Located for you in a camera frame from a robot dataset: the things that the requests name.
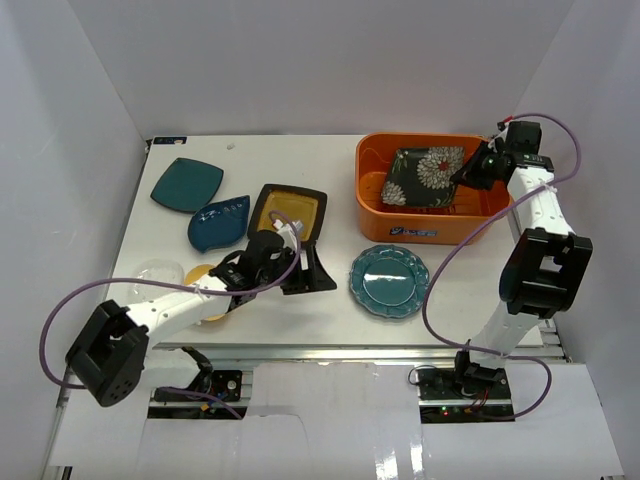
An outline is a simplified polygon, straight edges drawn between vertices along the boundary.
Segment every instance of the blue label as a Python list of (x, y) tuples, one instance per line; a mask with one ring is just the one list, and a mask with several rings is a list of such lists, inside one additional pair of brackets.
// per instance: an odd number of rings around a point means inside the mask
[(393, 227), (389, 231), (390, 235), (411, 235), (414, 237), (435, 237), (438, 234), (437, 230), (409, 230), (404, 227)]

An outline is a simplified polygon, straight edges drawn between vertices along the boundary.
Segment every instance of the white wall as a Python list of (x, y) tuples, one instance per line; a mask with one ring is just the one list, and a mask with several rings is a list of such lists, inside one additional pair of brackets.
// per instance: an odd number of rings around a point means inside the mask
[[(0, 478), (35, 479), (58, 388), (38, 365), (45, 316), (109, 274), (144, 144), (65, 0), (0, 0)], [(61, 315), (57, 374), (99, 300)]]
[(70, 0), (144, 137), (489, 132), (573, 0)]
[[(560, 116), (582, 141), (583, 169), (559, 194), (594, 255), (558, 323), (565, 347), (587, 363), (630, 480), (640, 478), (639, 24), (638, 1), (577, 0), (518, 106)], [(544, 136), (545, 153), (566, 168), (570, 143), (550, 126)]]

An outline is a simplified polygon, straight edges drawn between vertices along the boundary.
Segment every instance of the flower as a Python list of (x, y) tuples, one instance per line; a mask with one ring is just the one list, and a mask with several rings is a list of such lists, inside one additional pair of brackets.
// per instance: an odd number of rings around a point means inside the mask
[(386, 182), (382, 188), (382, 203), (387, 205), (404, 205), (407, 203), (407, 197), (405, 197), (402, 188), (393, 182)]
[(418, 162), (418, 178), (425, 187), (442, 189), (449, 187), (449, 178), (464, 159), (462, 147), (434, 147)]

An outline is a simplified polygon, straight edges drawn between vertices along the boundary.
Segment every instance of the round teal plate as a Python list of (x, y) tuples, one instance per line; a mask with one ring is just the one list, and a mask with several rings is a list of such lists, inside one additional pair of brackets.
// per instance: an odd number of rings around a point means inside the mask
[(429, 270), (406, 248), (378, 245), (369, 248), (351, 266), (351, 292), (375, 315), (404, 318), (422, 306)]

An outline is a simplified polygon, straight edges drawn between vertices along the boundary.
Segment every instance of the orange bin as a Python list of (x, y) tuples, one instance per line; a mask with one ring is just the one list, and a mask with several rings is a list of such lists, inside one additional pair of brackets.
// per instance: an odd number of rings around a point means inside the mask
[(406, 147), (462, 146), (467, 162), (482, 137), (474, 135), (374, 133), (356, 149), (356, 198), (360, 230), (374, 242), (456, 245), (487, 218), (509, 205), (502, 182), (491, 191), (459, 186), (446, 208), (405, 208), (382, 203), (380, 192), (395, 152)]

